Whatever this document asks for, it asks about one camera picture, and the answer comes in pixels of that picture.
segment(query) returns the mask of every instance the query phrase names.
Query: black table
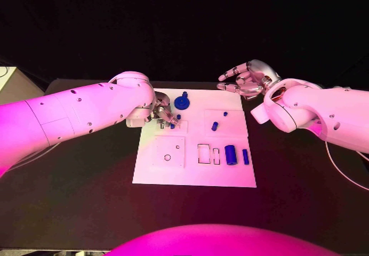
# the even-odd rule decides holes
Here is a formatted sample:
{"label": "black table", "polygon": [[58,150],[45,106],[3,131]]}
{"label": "black table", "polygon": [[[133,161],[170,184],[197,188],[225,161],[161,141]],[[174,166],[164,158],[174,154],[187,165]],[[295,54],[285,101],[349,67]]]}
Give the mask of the black table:
{"label": "black table", "polygon": [[[48,94],[101,81],[53,81]],[[215,83],[153,82],[209,89]],[[287,134],[249,113],[244,101],[258,188],[133,184],[140,128],[125,122],[69,140],[0,179],[0,247],[110,250],[169,227],[226,223],[288,234],[339,253],[369,253],[369,192],[330,163],[324,142]],[[334,145],[342,169],[369,174],[359,155]]]}

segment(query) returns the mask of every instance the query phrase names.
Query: blue cylinder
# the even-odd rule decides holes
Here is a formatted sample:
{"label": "blue cylinder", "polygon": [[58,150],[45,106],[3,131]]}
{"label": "blue cylinder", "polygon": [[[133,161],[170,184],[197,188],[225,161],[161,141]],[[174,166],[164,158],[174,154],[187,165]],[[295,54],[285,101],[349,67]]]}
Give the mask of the blue cylinder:
{"label": "blue cylinder", "polygon": [[212,130],[216,131],[218,128],[218,122],[213,122]]}
{"label": "blue cylinder", "polygon": [[249,161],[248,161],[248,150],[242,149],[242,155],[244,155],[244,163],[248,165]]}
{"label": "blue cylinder", "polygon": [[225,146],[225,159],[228,165],[236,164],[236,148],[233,145]]}
{"label": "blue cylinder", "polygon": [[184,110],[190,106],[190,100],[187,99],[187,92],[183,92],[180,97],[174,99],[174,107],[179,110]]}

